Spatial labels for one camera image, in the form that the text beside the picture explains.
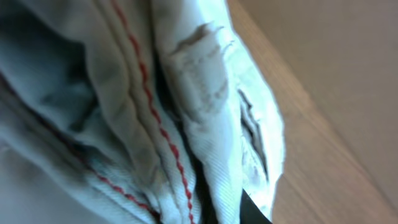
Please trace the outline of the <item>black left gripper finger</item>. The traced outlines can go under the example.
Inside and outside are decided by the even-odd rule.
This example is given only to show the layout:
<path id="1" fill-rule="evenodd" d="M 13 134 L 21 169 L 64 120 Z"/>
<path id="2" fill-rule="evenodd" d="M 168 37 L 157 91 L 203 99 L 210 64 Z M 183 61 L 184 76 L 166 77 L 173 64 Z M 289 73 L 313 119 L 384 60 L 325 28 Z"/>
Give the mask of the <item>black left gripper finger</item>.
<path id="1" fill-rule="evenodd" d="M 272 224 L 255 205 L 245 190 L 242 192 L 240 205 L 240 224 Z"/>

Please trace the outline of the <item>beige khaki shorts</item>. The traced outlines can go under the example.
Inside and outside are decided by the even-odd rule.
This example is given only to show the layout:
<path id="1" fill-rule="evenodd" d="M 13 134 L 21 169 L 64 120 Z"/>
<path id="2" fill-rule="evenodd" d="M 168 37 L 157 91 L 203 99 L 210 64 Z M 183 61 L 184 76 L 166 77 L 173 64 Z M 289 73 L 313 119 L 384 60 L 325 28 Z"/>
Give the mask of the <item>beige khaki shorts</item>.
<path id="1" fill-rule="evenodd" d="M 271 221 L 284 157 L 226 1 L 1 2 L 2 223 Z"/>

